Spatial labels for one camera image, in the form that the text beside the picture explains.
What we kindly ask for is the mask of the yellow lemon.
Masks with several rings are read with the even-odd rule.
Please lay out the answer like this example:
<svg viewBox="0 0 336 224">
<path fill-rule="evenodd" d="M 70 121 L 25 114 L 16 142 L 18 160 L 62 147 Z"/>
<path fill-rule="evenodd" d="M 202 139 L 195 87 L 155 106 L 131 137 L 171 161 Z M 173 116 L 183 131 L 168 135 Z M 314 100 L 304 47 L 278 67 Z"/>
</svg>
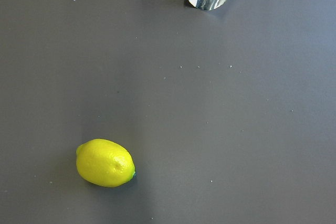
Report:
<svg viewBox="0 0 336 224">
<path fill-rule="evenodd" d="M 123 146 L 94 139 L 76 149 L 76 169 L 86 181 L 102 187 L 118 187 L 136 174 L 131 154 Z"/>
</svg>

